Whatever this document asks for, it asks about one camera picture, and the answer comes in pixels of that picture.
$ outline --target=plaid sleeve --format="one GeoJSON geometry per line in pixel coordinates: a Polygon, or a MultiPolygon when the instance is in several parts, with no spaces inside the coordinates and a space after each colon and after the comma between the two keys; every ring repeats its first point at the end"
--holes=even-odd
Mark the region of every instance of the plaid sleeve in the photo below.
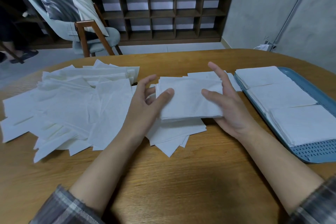
{"type": "Polygon", "coordinates": [[[288,223],[336,223],[336,175],[315,190],[291,214],[288,223]]]}
{"type": "Polygon", "coordinates": [[[103,224],[92,209],[75,198],[70,192],[58,185],[45,201],[30,224],[103,224]]]}

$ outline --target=white floor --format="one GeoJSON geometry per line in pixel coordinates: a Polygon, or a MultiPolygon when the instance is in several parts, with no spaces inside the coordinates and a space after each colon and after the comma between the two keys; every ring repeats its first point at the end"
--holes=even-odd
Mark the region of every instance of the white floor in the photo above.
{"type": "MultiPolygon", "coordinates": [[[[124,55],[127,55],[161,52],[206,51],[224,49],[224,47],[220,42],[218,42],[196,44],[129,45],[120,46],[120,49],[124,55]]],[[[96,56],[105,55],[107,55],[106,51],[96,53],[96,56]]],[[[3,63],[0,63],[0,88],[18,80],[21,77],[41,70],[44,67],[80,58],[83,58],[83,56],[74,54],[72,49],[49,49],[40,50],[38,55],[25,60],[24,64],[11,64],[8,60],[6,60],[3,63]]]]}

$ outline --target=blue tray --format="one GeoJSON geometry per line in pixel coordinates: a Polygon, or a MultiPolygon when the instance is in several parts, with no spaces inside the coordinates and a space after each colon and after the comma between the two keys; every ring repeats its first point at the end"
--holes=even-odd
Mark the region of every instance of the blue tray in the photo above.
{"type": "MultiPolygon", "coordinates": [[[[287,67],[278,67],[278,69],[291,78],[302,90],[307,92],[312,98],[317,101],[317,104],[323,106],[332,115],[336,117],[336,101],[327,96],[323,91],[317,88],[314,84],[307,81],[305,78],[300,76],[298,73],[289,69],[287,67]]],[[[298,145],[290,147],[280,136],[277,130],[271,125],[271,123],[266,118],[266,115],[261,111],[259,106],[251,98],[246,88],[240,82],[240,80],[234,75],[237,83],[248,97],[250,102],[257,109],[259,114],[262,116],[267,125],[271,128],[276,137],[282,142],[282,144],[290,151],[292,154],[296,155],[300,160],[305,163],[324,163],[324,162],[335,162],[336,161],[336,139],[315,142],[309,144],[298,145]]]]}

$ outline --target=forearm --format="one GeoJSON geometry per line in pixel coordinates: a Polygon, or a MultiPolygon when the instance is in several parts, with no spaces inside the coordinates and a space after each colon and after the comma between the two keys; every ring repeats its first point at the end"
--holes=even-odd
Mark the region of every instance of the forearm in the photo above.
{"type": "Polygon", "coordinates": [[[287,213],[293,212],[324,180],[263,129],[240,140],[287,213]]]}
{"type": "Polygon", "coordinates": [[[135,149],[132,139],[119,133],[73,184],[69,192],[102,215],[135,149]]]}

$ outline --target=wooden table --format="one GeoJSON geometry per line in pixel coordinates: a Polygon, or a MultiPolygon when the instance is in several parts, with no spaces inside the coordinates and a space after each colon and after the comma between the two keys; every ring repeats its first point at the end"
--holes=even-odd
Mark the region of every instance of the wooden table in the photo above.
{"type": "MultiPolygon", "coordinates": [[[[239,68],[284,66],[336,99],[336,75],[305,61],[271,52],[230,49],[99,57],[118,66],[140,66],[139,78],[150,74],[183,76],[209,71],[208,61],[227,72],[239,68]]],[[[78,59],[45,68],[93,65],[96,58],[78,59]]],[[[0,93],[1,100],[36,86],[42,72],[33,73],[0,93]]],[[[250,113],[270,131],[245,95],[250,113]]],[[[0,119],[4,118],[3,107],[0,119]]],[[[111,207],[121,223],[278,223],[286,214],[270,186],[242,146],[212,120],[207,131],[192,135],[185,149],[171,158],[144,140],[135,154],[111,207]]],[[[33,164],[36,137],[27,133],[0,144],[1,223],[27,223],[58,184],[71,186],[99,152],[87,149],[73,157],[55,151],[33,164]]],[[[336,163],[309,165],[323,178],[336,163]]]]}

